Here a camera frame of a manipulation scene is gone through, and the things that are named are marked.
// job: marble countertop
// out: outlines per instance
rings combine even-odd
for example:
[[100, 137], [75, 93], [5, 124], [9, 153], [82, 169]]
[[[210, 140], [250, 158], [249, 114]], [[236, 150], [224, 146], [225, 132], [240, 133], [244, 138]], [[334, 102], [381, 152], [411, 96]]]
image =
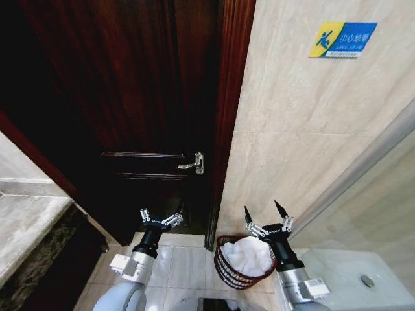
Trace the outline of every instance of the marble countertop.
[[71, 204], [67, 197], [0, 197], [0, 287]]

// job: door lock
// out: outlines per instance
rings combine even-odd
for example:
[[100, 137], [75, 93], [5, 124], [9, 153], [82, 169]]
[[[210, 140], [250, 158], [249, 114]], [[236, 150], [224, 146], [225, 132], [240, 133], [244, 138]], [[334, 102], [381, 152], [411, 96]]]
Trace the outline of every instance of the door lock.
[[195, 153], [195, 162], [190, 164], [179, 164], [181, 170], [187, 170], [191, 167], [196, 168], [196, 174], [202, 175], [204, 171], [203, 154], [199, 151]]

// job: white floor tile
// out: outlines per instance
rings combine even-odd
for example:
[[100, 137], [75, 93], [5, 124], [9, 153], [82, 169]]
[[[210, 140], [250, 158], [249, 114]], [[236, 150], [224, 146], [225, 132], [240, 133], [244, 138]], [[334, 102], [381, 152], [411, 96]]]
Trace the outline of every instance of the white floor tile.
[[214, 255], [215, 254], [210, 251], [205, 251], [206, 288], [209, 290], [232, 290], [233, 288], [226, 285], [226, 283], [219, 277], [213, 263]]
[[173, 248], [169, 287], [204, 289], [204, 248]]
[[92, 279], [93, 284], [115, 284], [120, 277], [113, 270], [110, 269], [110, 263], [115, 254], [123, 254], [121, 246], [111, 246], [110, 250], [101, 255], [99, 264], [97, 265], [97, 272]]
[[90, 284], [86, 294], [81, 295], [77, 303], [77, 309], [74, 310], [92, 311], [95, 303], [110, 289], [110, 287], [111, 285], [107, 284]]
[[82, 306], [82, 303], [83, 303], [83, 301], [85, 300], [86, 294], [88, 293], [88, 290], [89, 290], [89, 287], [90, 287], [90, 286], [91, 286], [91, 285], [90, 285], [90, 284], [88, 284], [88, 283], [87, 283], [87, 285], [85, 285], [85, 287], [84, 287], [84, 289], [83, 289], [82, 293], [80, 294], [80, 296], [79, 296], [79, 298], [78, 298], [78, 302], [77, 302], [77, 304], [75, 305], [75, 307], [74, 307], [73, 311], [78, 311], [78, 310], [81, 310], [81, 309], [79, 309], [79, 308], [80, 308], [80, 306]]
[[163, 311], [166, 296], [166, 287], [148, 287], [145, 290], [147, 303], [146, 311]]
[[275, 284], [276, 284], [276, 275], [277, 271], [272, 272], [272, 274], [266, 279], [260, 280], [257, 284], [253, 285], [251, 288], [247, 289], [249, 292], [266, 292], [274, 293]]
[[153, 271], [148, 283], [149, 286], [167, 287], [170, 275], [173, 248], [160, 246], [157, 249], [157, 258], [153, 264]]
[[164, 310], [170, 311], [180, 301], [185, 299], [197, 298], [198, 290], [191, 288], [168, 288], [164, 301]]
[[268, 311], [281, 311], [281, 304], [278, 303], [274, 293], [261, 293], [245, 291], [246, 300], [262, 306]]

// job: dark brown door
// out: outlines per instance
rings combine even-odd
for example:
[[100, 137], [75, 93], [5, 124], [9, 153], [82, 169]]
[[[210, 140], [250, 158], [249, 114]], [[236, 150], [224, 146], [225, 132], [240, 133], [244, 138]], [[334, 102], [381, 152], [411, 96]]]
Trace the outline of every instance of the dark brown door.
[[[217, 192], [223, 2], [19, 0], [13, 14], [22, 92], [3, 111], [75, 199], [123, 244], [145, 207], [168, 216], [181, 206], [176, 231], [204, 234]], [[199, 151], [203, 174], [178, 168]]]

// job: door frame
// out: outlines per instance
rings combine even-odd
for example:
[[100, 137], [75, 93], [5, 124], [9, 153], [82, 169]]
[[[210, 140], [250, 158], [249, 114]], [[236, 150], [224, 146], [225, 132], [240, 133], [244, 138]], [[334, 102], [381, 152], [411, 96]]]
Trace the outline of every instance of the door frame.
[[[205, 248], [213, 250], [220, 203], [228, 167], [233, 128], [243, 81], [246, 55], [254, 20], [256, 0], [220, 0], [222, 25], [220, 62], [216, 100], [215, 140], [209, 221], [205, 232]], [[42, 154], [20, 129], [0, 110], [0, 130], [80, 206], [88, 203], [78, 189]]]

